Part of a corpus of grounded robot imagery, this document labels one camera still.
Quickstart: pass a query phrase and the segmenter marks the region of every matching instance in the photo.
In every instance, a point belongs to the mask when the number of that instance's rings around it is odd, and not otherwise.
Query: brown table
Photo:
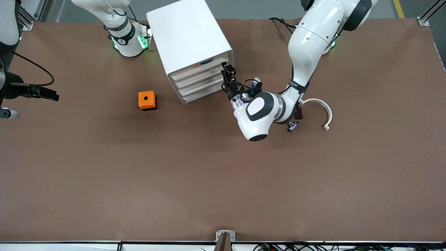
[[[290,34],[219,20],[237,77],[281,91]],[[297,130],[248,142],[220,92],[182,105],[155,46],[118,54],[100,23],[36,23],[18,52],[60,101],[2,120],[0,240],[425,240],[446,233],[446,74],[414,19],[368,20],[322,57]],[[25,81],[48,77],[19,58]],[[159,109],[142,112],[140,91]]]

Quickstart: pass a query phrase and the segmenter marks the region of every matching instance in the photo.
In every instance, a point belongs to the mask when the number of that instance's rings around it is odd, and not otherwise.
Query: yellow tape
[[[396,12],[398,13],[399,18],[404,18],[403,9],[401,8],[401,4],[399,0],[393,0],[393,4],[395,5]]]

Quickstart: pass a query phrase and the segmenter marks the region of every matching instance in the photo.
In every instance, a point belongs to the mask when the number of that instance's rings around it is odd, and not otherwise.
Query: white drawer unit
[[[167,78],[188,104],[221,90],[232,48],[205,0],[181,0],[147,12]]]

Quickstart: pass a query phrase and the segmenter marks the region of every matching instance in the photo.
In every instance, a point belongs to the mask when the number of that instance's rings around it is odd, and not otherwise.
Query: orange cube
[[[138,95],[138,105],[143,111],[158,109],[157,96],[153,91],[140,92]]]

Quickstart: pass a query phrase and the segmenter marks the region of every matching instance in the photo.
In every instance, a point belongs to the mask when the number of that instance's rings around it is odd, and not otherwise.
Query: white curved handle
[[[307,99],[307,100],[301,100],[301,101],[299,101],[299,103],[300,103],[301,105],[304,105],[305,103],[308,103],[308,102],[315,102],[315,103],[318,103],[318,104],[320,104],[321,106],[323,106],[323,107],[325,108],[325,110],[327,110],[327,113],[328,113],[328,121],[327,121],[327,123],[324,125],[324,129],[328,131],[328,130],[330,129],[330,127],[328,126],[328,124],[330,124],[331,119],[333,118],[333,113],[331,112],[331,108],[330,108],[330,106],[328,106],[327,103],[325,103],[324,101],[322,101],[322,100],[320,100],[320,99]]]

